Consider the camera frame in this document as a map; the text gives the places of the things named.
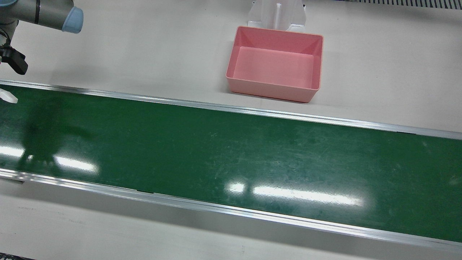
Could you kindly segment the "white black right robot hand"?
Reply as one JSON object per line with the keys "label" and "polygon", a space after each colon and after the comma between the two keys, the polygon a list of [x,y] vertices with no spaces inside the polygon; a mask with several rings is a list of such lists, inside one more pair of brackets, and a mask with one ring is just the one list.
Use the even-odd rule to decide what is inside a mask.
{"label": "white black right robot hand", "polygon": [[3,90],[3,89],[0,89],[0,99],[2,99],[3,101],[6,101],[8,103],[12,103],[12,104],[17,104],[18,103],[18,98],[15,97],[12,93],[6,91],[6,90]]}

